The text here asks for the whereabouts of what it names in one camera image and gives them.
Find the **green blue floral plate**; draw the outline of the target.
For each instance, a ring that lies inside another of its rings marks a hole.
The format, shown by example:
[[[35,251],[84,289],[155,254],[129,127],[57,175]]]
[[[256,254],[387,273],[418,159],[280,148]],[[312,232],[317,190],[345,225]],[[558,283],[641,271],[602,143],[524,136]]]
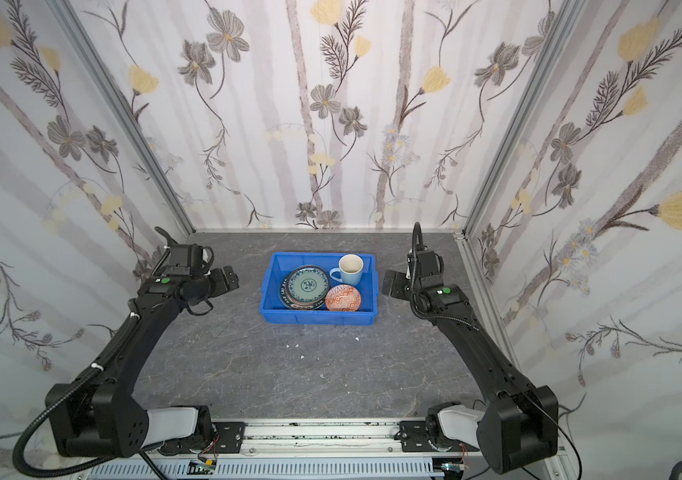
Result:
[[[327,272],[315,265],[302,266],[283,280],[282,300],[291,309],[318,309],[324,304],[330,287],[331,280]]]

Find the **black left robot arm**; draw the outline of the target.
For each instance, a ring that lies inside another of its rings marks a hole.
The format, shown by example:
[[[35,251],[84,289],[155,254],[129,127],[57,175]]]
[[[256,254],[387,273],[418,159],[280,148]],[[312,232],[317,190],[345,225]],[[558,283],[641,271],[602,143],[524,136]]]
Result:
[[[133,398],[139,374],[155,345],[183,310],[239,287],[230,266],[205,275],[169,274],[150,277],[129,302],[130,314],[93,366],[77,377],[77,392],[64,396],[67,384],[47,394],[48,406],[62,400],[49,417],[58,453],[64,457],[130,457],[169,440],[187,438],[201,427],[201,408],[165,407],[147,410]]]

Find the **red patterned small bowl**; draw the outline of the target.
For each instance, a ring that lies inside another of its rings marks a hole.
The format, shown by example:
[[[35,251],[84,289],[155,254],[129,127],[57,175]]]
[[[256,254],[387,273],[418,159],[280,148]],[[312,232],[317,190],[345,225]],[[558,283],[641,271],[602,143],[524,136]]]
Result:
[[[356,287],[340,284],[332,287],[324,298],[329,311],[356,312],[362,304],[362,296]]]

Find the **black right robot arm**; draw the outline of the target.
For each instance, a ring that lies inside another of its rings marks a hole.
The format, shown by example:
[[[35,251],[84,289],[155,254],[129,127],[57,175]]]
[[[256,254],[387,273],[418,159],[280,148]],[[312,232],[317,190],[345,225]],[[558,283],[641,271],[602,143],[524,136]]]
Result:
[[[409,303],[412,313],[435,326],[454,346],[483,396],[485,410],[447,402],[428,410],[427,438],[434,446],[458,441],[479,449],[498,474],[525,467],[558,451],[558,401],[536,387],[504,355],[481,325],[468,296],[443,281],[442,257],[423,245],[411,249],[408,271],[388,270],[382,293]]]

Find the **light blue ceramic mug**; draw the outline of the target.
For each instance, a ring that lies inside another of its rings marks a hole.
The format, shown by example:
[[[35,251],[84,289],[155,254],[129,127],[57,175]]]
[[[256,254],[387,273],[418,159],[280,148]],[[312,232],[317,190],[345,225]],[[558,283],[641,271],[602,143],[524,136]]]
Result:
[[[329,272],[329,277],[341,284],[357,286],[361,281],[365,264],[356,254],[346,254],[338,262],[338,266]]]

